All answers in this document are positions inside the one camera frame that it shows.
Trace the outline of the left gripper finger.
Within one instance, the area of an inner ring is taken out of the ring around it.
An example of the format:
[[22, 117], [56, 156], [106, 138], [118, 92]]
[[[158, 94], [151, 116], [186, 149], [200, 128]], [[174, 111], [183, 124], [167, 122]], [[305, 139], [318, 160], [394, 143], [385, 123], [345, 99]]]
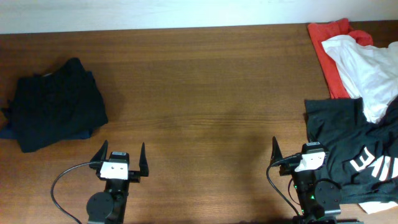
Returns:
[[141, 146], [141, 153], [139, 158], [139, 169], [141, 176], [148, 176], [149, 175], [149, 166], [146, 159], [146, 147], [145, 143], [142, 143]]
[[105, 140], [99, 151], [92, 157], [91, 162], [101, 162], [106, 159], [108, 150], [108, 141]]

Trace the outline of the dark green t-shirt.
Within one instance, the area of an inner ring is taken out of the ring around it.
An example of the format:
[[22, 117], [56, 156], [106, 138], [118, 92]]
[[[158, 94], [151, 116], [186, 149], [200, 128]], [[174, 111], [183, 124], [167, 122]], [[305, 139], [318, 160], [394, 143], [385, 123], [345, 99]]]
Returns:
[[341, 187], [343, 203], [397, 201], [397, 101], [377, 124], [362, 99], [306, 100], [307, 137], [329, 152], [319, 179]]

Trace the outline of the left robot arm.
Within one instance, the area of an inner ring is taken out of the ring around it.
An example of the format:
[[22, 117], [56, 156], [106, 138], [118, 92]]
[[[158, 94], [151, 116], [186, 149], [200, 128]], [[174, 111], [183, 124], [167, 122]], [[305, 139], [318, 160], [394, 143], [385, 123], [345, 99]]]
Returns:
[[108, 142], [105, 141], [92, 157], [89, 167], [96, 171], [99, 180], [105, 182], [102, 192], [90, 197], [86, 204], [88, 224], [119, 224], [124, 222], [129, 185], [139, 183], [149, 175], [146, 148], [141, 146], [139, 170], [129, 169], [129, 154], [112, 152], [107, 156]]

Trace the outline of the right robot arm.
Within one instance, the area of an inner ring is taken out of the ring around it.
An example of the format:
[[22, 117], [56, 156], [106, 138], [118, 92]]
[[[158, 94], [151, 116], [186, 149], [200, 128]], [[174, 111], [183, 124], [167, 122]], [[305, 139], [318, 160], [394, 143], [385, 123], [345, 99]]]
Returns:
[[[341, 214], [341, 187], [330, 179], [315, 177], [315, 172], [326, 165], [329, 152], [319, 142], [309, 142], [302, 146], [302, 150], [294, 155], [283, 157], [277, 138], [272, 138], [271, 161], [266, 170], [266, 177], [274, 190], [293, 208], [296, 216], [292, 223], [311, 224], [358, 224], [359, 220], [338, 220]], [[297, 210], [273, 183], [269, 171], [273, 167], [279, 168], [280, 176], [291, 176], [290, 183], [297, 193]]]

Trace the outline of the folded black clothes stack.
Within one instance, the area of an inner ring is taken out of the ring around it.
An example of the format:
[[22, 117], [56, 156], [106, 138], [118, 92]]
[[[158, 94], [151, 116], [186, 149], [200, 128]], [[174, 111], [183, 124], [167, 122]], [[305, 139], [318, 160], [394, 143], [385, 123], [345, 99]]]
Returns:
[[78, 58], [53, 73], [18, 79], [14, 99], [2, 108], [21, 151], [35, 152], [108, 122], [93, 74]]

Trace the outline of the blue folded garment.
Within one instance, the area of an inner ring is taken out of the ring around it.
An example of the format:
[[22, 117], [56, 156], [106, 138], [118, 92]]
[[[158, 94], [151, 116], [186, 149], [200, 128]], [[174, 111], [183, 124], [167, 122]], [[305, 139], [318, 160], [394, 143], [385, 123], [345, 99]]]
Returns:
[[[64, 138], [64, 140], [89, 139], [92, 136], [93, 132], [93, 129], [88, 129], [86, 131], [72, 134], [71, 136]], [[6, 123], [1, 128], [1, 139], [17, 139], [15, 132], [12, 130], [11, 123]]]

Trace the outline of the white t-shirt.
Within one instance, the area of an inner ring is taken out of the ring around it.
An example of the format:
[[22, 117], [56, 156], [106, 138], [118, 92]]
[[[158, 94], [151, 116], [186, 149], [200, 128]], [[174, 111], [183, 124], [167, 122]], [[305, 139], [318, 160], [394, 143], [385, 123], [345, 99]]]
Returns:
[[397, 97], [397, 42], [378, 48], [337, 35], [323, 41], [322, 47], [335, 62], [349, 96], [363, 100], [367, 121], [379, 123]]

